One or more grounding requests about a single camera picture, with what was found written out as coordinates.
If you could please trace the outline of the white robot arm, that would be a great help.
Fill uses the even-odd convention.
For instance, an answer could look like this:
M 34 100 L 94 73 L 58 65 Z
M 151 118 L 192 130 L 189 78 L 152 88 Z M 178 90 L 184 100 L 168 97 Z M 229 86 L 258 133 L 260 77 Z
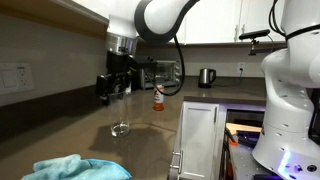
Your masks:
M 132 46 L 141 37 L 164 44 L 176 37 L 187 12 L 199 0 L 110 0 L 107 74 L 97 78 L 104 104 L 127 87 L 126 72 L 139 63 Z M 262 61 L 267 102 L 253 158 L 285 180 L 320 180 L 319 145 L 309 138 L 316 105 L 308 88 L 320 87 L 320 0 L 285 0 L 282 22 L 274 28 L 287 47 Z

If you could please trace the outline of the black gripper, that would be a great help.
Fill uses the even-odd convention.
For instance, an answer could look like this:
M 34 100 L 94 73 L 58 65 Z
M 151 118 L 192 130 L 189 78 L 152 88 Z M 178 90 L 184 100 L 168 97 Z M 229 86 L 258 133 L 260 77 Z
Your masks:
M 132 93 L 131 69 L 139 70 L 146 67 L 155 69 L 157 62 L 150 56 L 135 56 L 121 54 L 112 51 L 107 52 L 107 73 L 98 75 L 96 79 L 96 94 L 101 96 L 102 104 L 110 104 L 109 94 L 125 91 L 127 95 Z

